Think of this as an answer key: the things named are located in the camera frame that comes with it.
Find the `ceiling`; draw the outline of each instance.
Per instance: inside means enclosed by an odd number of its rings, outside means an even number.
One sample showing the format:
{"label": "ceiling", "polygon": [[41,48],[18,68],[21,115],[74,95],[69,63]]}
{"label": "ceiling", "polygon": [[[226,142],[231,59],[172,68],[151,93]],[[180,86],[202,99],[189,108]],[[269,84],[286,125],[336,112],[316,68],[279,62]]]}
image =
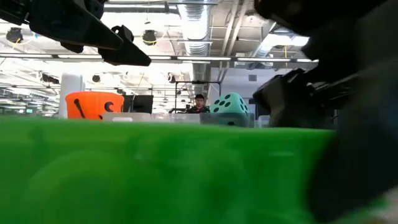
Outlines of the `ceiling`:
{"label": "ceiling", "polygon": [[[105,12],[102,21],[108,27],[125,25],[134,34],[134,43],[148,55],[188,55],[186,43],[192,39],[185,38],[187,34],[198,32],[198,26],[186,26],[181,17],[181,11],[176,5],[170,3],[170,12],[154,12],[150,6],[158,6],[158,3],[147,2],[137,5],[134,1],[123,1],[131,5],[118,7],[117,4],[106,5],[109,12]],[[204,56],[239,56],[253,57],[257,48],[264,39],[273,35],[274,43],[269,47],[267,57],[277,58],[305,58],[300,53],[300,46],[305,44],[292,44],[294,34],[278,26],[271,26],[272,21],[259,18],[253,11],[251,1],[242,0],[236,5],[236,1],[223,0],[215,6],[209,6],[208,37],[209,45],[207,55]],[[232,29],[228,30],[229,23],[233,19]],[[73,54],[64,49],[58,42],[37,35],[29,30],[29,26],[22,25],[24,40],[14,44],[6,39],[7,32],[17,27],[14,24],[0,20],[0,54]],[[145,30],[154,30],[157,43],[148,46],[142,41]],[[227,40],[228,48],[223,50],[224,40]],[[97,54],[95,48],[85,47],[83,54]],[[226,70],[223,79],[225,91],[244,92],[247,95],[277,73],[285,73],[296,67],[311,67],[313,63],[268,63],[257,65],[255,69],[248,70],[246,63],[220,63],[212,62],[202,79],[217,81],[220,71]],[[43,74],[62,81],[63,73],[82,74],[86,80],[86,88],[92,91],[114,91],[114,88],[124,90],[127,94],[153,94],[155,96],[155,112],[166,112],[174,107],[175,85],[169,83],[169,75],[173,75],[177,81],[192,81],[195,67],[191,63],[152,63],[149,67],[113,66],[107,63],[90,60],[38,60],[28,58],[1,58],[0,57],[0,114],[1,108],[19,108],[21,106],[47,105],[39,111],[43,114],[57,112],[59,102],[59,85],[46,88],[40,78]],[[93,75],[101,77],[100,82],[93,82]],[[257,81],[249,82],[248,75],[256,75]],[[8,85],[16,85],[21,88],[8,88]],[[192,102],[194,94],[208,93],[208,86],[194,88],[191,84],[179,86],[187,89],[179,96],[179,108],[184,108],[186,103]]]}

